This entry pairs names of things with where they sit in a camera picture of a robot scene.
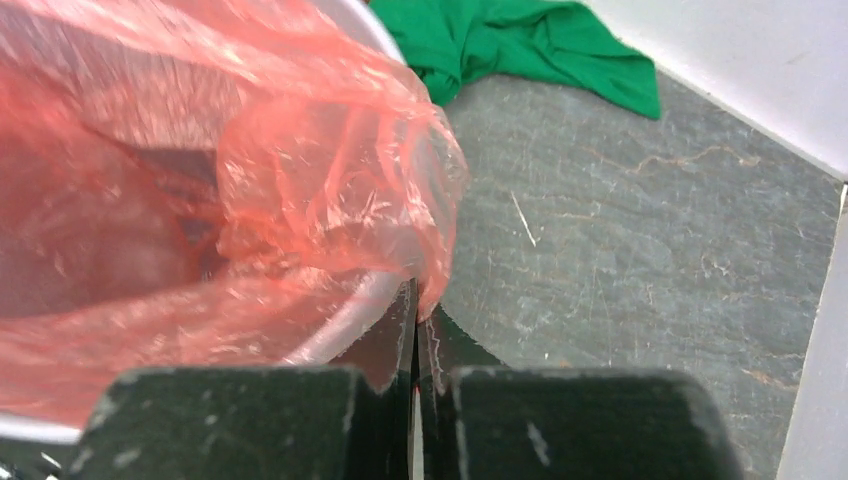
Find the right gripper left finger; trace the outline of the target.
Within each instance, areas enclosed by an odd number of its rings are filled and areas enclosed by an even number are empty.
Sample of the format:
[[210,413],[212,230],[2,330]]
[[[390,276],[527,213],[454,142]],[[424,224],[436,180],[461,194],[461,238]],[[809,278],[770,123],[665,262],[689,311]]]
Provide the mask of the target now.
[[329,363],[141,369],[101,397],[70,479],[407,479],[418,289]]

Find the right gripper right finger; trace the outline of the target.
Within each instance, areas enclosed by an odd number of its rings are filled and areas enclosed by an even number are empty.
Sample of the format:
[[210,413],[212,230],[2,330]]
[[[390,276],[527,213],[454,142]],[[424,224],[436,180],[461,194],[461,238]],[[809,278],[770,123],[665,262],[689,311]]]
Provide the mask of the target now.
[[712,397],[675,370],[510,368],[442,309],[417,328],[428,479],[740,479]]

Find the grey trash bin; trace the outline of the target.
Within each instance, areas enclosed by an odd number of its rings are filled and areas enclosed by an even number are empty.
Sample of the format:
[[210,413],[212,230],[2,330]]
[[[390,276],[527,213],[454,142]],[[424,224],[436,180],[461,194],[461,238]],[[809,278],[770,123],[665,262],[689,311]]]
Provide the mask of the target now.
[[[354,41],[397,62],[405,62],[396,42],[364,3],[313,1],[311,5]],[[290,367],[331,361],[380,320],[401,285],[402,279],[396,274],[368,271],[356,284],[355,297],[341,303],[334,313],[323,316],[316,331],[302,341],[285,345],[282,353],[268,360],[252,359],[247,363]],[[3,440],[65,446],[78,441],[81,434],[82,430],[73,426],[1,410]]]

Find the red plastic trash bag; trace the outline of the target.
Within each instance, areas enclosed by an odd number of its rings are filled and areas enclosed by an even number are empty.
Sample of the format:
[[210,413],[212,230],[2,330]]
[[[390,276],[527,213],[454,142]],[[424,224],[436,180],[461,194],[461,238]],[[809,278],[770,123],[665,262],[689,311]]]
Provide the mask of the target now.
[[268,360],[368,271],[433,310],[463,153],[312,2],[2,3],[1,409],[79,427],[124,371]]

